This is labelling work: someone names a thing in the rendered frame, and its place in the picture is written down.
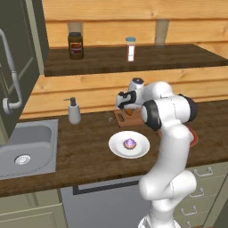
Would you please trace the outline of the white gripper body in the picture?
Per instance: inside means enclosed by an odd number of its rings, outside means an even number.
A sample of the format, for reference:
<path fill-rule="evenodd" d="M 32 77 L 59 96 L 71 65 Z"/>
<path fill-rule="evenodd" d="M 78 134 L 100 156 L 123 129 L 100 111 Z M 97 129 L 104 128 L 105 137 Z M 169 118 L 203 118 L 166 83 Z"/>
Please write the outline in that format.
<path fill-rule="evenodd" d="M 127 102 L 129 99 L 128 93 L 119 92 L 116 97 L 116 107 L 120 110 L 124 109 L 124 102 Z"/>

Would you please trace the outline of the wooden cutting board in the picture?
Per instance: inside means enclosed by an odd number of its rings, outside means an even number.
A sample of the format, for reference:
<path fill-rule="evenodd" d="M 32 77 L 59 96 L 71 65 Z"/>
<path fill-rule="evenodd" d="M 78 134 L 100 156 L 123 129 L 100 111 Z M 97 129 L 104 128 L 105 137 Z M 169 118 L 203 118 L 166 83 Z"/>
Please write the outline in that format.
<path fill-rule="evenodd" d="M 131 116 L 127 115 L 122 110 L 115 110 L 114 114 L 120 127 L 138 126 L 143 124 L 140 109 L 135 110 Z"/>

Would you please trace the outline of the dark wooden cabinet shelf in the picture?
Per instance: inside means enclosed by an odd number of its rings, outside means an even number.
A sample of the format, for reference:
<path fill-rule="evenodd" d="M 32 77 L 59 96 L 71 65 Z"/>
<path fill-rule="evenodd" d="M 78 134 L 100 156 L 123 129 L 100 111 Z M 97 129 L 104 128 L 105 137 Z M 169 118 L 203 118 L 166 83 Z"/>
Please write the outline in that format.
<path fill-rule="evenodd" d="M 46 77 L 189 69 L 228 66 L 228 59 L 196 45 L 136 46 L 134 62 L 126 60 L 126 47 L 87 47 L 82 60 L 71 60 L 67 49 L 49 51 Z"/>

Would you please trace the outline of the dark jam jar red label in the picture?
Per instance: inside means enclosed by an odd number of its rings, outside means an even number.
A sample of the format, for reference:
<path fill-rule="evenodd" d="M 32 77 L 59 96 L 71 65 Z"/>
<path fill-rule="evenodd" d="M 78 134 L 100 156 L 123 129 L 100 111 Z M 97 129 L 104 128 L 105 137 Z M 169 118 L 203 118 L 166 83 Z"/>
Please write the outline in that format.
<path fill-rule="evenodd" d="M 84 58 L 83 37 L 80 32 L 69 32 L 69 57 L 71 60 Z"/>

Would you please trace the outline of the dark green cabinet door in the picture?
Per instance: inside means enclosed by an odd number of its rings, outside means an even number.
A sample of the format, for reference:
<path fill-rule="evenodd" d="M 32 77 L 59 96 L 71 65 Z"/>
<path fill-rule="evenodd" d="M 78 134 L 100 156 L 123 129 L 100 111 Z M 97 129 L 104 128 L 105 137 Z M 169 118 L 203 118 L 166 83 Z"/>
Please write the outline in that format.
<path fill-rule="evenodd" d="M 8 143 L 38 80 L 44 74 L 49 44 L 42 0 L 0 0 L 0 29 L 5 33 L 18 73 L 22 105 L 7 115 L 3 98 L 17 102 L 3 40 L 0 37 L 0 145 Z"/>

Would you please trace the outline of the purple frosted cupcake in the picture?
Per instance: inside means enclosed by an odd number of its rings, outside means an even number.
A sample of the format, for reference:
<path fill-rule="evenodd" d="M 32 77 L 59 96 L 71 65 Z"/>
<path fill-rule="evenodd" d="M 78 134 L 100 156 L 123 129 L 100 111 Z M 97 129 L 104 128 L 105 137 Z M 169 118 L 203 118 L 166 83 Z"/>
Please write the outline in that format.
<path fill-rule="evenodd" d="M 129 138 L 124 140 L 123 145 L 127 150 L 132 150 L 136 146 L 136 141 L 134 139 Z"/>

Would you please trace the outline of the white plate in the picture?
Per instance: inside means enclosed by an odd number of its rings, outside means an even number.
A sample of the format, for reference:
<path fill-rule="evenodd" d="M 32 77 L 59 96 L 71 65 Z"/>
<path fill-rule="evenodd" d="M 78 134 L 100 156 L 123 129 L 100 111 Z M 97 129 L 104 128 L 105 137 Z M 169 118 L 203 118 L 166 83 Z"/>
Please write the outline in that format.
<path fill-rule="evenodd" d="M 127 150 L 123 145 L 124 140 L 129 138 L 136 141 L 136 146 L 132 150 Z M 150 142 L 143 134 L 135 131 L 120 131 L 109 139 L 109 148 L 121 158 L 138 159 L 150 150 Z"/>

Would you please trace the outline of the grey soap dispenser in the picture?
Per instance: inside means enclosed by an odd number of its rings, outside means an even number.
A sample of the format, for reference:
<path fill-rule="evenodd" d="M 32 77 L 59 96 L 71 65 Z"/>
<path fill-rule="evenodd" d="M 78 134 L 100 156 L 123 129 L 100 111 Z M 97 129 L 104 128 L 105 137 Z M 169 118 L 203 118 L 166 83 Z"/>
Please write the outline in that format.
<path fill-rule="evenodd" d="M 81 114 L 80 114 L 80 108 L 76 102 L 76 98 L 70 97 L 70 98 L 67 98 L 67 101 L 69 101 L 69 107 L 68 107 L 69 122 L 72 125 L 77 125 L 81 121 Z"/>

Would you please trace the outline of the blue capped spice bottle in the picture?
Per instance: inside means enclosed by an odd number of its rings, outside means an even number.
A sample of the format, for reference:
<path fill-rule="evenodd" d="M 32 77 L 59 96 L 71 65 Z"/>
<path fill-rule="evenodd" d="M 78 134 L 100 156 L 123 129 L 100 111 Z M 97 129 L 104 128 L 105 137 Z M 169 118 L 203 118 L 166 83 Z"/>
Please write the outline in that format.
<path fill-rule="evenodd" d="M 126 59 L 128 62 L 134 61 L 135 54 L 135 38 L 127 37 L 126 38 Z"/>

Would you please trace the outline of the red plate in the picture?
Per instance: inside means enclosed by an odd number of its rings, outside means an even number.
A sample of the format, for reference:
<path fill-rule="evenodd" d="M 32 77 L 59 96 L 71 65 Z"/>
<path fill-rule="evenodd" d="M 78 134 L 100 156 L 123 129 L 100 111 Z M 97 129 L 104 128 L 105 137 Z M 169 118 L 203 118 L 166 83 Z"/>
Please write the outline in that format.
<path fill-rule="evenodd" d="M 198 137 L 197 133 L 190 126 L 187 126 L 187 127 L 188 127 L 188 129 L 189 129 L 189 131 L 191 132 L 191 135 L 192 135 L 192 140 L 191 140 L 191 143 L 190 143 L 190 147 L 193 147 L 194 145 L 196 145 L 198 143 L 199 137 Z M 162 133 L 161 133 L 160 130 L 158 131 L 158 135 L 161 138 Z"/>

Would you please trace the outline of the grey steel sink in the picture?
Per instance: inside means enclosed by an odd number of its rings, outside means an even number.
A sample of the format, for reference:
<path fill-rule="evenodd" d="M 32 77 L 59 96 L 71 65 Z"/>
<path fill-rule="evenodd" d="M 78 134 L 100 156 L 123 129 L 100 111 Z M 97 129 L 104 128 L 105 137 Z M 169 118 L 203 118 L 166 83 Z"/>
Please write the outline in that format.
<path fill-rule="evenodd" d="M 0 145 L 0 180 L 53 173 L 56 170 L 57 119 L 18 123 Z"/>

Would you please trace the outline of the grey dishwasher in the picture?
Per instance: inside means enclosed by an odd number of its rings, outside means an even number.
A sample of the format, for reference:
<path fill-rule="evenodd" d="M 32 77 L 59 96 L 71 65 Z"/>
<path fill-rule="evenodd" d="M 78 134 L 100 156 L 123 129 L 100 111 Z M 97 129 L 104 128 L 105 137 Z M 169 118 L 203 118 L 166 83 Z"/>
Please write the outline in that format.
<path fill-rule="evenodd" d="M 69 228 L 137 228 L 150 202 L 140 176 L 61 188 Z"/>

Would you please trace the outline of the pale green drawer front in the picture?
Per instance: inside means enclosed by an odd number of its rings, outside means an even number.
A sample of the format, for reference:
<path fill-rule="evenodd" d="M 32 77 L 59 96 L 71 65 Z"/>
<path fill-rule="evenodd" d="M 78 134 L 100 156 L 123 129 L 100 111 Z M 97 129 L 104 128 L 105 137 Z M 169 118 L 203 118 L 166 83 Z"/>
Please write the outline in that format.
<path fill-rule="evenodd" d="M 215 183 L 221 185 L 228 173 L 228 162 L 189 167 L 188 170 L 191 174 L 186 178 L 186 183 L 196 183 L 198 188 L 209 187 Z"/>
<path fill-rule="evenodd" d="M 188 206 L 189 208 L 192 208 L 193 206 L 195 206 L 198 210 L 200 211 L 207 211 L 210 209 L 210 207 L 212 206 L 217 193 L 219 192 L 221 185 L 218 185 L 217 183 L 210 185 L 209 187 L 204 187 L 204 193 L 205 195 L 203 197 L 200 198 L 194 198 L 192 199 L 189 195 L 182 201 L 182 204 L 184 206 Z M 200 188 L 196 188 L 196 191 L 194 191 L 193 193 L 191 193 L 192 195 L 197 195 L 199 194 L 199 189 Z"/>
<path fill-rule="evenodd" d="M 187 223 L 191 226 L 203 225 L 215 199 L 216 195 L 183 200 L 175 208 L 174 219 L 183 228 L 187 227 Z"/>
<path fill-rule="evenodd" d="M 175 220 L 182 228 L 188 228 L 186 222 L 191 223 L 191 227 L 195 226 L 201 226 L 204 224 L 205 220 L 207 218 L 207 213 L 200 213 L 198 215 L 193 216 L 182 216 L 177 217 Z"/>

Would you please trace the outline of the pale green cupboard door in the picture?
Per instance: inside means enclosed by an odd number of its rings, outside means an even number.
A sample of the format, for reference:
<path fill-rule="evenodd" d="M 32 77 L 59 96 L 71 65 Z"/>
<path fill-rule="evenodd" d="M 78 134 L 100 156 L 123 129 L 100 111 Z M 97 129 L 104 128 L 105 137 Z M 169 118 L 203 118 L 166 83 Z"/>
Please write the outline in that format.
<path fill-rule="evenodd" d="M 0 228 L 68 228 L 59 190 L 0 198 Z"/>

